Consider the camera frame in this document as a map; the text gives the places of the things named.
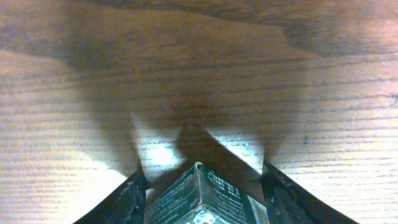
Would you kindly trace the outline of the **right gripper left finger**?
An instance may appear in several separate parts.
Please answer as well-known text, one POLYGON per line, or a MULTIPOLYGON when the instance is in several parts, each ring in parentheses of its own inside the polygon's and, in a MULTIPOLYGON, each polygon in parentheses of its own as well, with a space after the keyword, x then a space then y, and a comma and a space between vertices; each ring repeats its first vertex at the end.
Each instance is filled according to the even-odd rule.
POLYGON ((137 171, 74 224, 143 224, 146 178, 137 171))

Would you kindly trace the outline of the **round tape roll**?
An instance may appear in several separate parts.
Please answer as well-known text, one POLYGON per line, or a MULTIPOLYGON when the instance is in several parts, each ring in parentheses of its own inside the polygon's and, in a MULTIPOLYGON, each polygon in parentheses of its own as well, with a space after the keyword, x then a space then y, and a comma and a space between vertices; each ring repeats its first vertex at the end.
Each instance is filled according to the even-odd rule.
POLYGON ((267 208, 196 162, 146 209, 145 224, 270 224, 267 208))

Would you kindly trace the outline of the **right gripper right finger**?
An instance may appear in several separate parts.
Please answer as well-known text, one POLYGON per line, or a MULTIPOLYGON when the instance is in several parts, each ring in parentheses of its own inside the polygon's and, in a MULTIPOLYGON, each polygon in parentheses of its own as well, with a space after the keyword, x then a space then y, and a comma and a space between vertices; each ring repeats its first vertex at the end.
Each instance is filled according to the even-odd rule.
POLYGON ((271 223, 358 224, 316 198, 270 163, 263 164, 261 185, 271 223))

